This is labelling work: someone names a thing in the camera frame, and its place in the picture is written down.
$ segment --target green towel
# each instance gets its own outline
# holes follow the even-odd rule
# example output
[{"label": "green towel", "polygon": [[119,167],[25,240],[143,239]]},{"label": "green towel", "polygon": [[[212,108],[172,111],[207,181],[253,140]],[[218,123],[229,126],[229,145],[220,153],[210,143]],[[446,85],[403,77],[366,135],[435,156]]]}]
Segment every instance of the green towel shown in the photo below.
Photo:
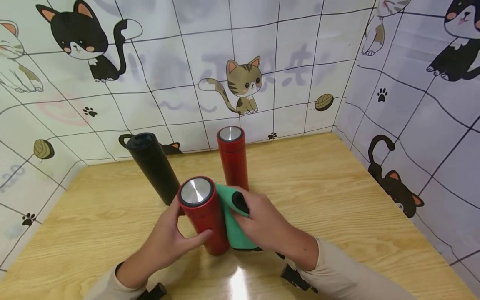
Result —
[{"label": "green towel", "polygon": [[234,188],[215,184],[216,193],[218,198],[220,199],[220,203],[222,205],[223,214],[225,216],[225,226],[227,228],[227,237],[230,246],[235,250],[242,250],[242,251],[258,251],[261,250],[257,247],[243,232],[240,225],[237,223],[235,218],[232,215],[230,209],[236,211],[237,213],[241,214],[242,216],[248,216],[248,213],[240,210],[235,206],[234,203],[237,205],[237,200],[242,199],[243,195],[235,190]]}]

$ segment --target right hand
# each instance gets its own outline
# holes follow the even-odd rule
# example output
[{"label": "right hand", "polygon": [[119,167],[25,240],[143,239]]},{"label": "right hand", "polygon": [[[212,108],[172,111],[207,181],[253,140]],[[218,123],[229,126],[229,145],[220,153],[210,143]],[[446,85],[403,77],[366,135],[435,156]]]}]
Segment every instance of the right hand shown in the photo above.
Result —
[{"label": "right hand", "polygon": [[258,247],[283,254],[305,271],[315,268],[319,249],[317,240],[291,225],[264,194],[234,187],[243,194],[249,216],[232,211],[243,232]]},{"label": "right hand", "polygon": [[243,232],[258,247],[282,253],[288,236],[294,228],[270,202],[264,194],[249,192],[241,187],[233,187],[243,194],[250,210],[249,217],[232,211]]}]

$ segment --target left hand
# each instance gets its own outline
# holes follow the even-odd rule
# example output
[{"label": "left hand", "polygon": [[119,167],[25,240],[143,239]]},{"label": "left hand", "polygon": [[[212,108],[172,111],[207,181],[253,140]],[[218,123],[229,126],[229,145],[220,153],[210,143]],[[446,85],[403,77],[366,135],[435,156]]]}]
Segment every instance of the left hand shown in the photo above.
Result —
[{"label": "left hand", "polygon": [[212,235],[211,229],[192,238],[178,229],[180,203],[175,196],[163,212],[143,246],[130,256],[117,272],[117,279],[128,288],[138,288],[156,271],[176,262],[188,251],[203,245]]}]

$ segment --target hand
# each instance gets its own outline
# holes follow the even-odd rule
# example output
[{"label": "hand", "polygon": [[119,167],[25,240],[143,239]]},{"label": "hand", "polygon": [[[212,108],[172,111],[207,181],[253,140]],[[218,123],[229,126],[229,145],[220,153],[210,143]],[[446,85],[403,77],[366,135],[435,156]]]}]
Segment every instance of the hand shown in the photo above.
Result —
[{"label": "hand", "polygon": [[130,256],[117,272],[117,279],[128,288],[138,288],[156,271],[176,262],[188,251],[203,245],[212,235],[208,229],[186,238],[178,229],[180,204],[177,197],[156,222],[143,246]]},{"label": "hand", "polygon": [[234,188],[243,194],[250,211],[249,217],[232,211],[247,237],[264,250],[285,255],[305,271],[316,267],[319,249],[314,237],[288,223],[266,195]]},{"label": "hand", "polygon": [[250,210],[249,217],[244,217],[232,211],[243,232],[257,246],[264,250],[282,252],[285,243],[285,233],[293,226],[281,215],[264,194],[248,192],[241,187],[233,187],[243,194]]}]

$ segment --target black and white cat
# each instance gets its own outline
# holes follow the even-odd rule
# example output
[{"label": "black and white cat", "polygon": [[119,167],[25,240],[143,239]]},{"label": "black and white cat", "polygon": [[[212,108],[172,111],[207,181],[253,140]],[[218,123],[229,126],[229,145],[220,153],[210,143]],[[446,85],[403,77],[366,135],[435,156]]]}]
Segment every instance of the black and white cat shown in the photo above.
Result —
[{"label": "black and white cat", "polygon": [[113,28],[120,68],[104,56],[108,39],[93,10],[83,0],[76,0],[73,12],[58,12],[50,7],[37,4],[36,9],[50,23],[50,29],[57,44],[71,57],[88,61],[96,82],[117,80],[127,68],[123,44],[127,39],[142,34],[140,24],[131,19],[121,20]]},{"label": "black and white cat", "polygon": [[448,81],[474,79],[480,74],[480,0],[453,0],[444,27],[456,39],[427,71]]},{"label": "black and white cat", "polygon": [[[120,145],[122,145],[123,148],[127,149],[127,143],[125,142],[125,139],[130,139],[131,137],[133,137],[133,134],[131,133],[120,135],[119,136]],[[178,142],[174,142],[171,144],[160,144],[160,145],[162,146],[162,150],[165,153],[165,155],[183,154],[183,152],[180,150],[180,143]]]}]

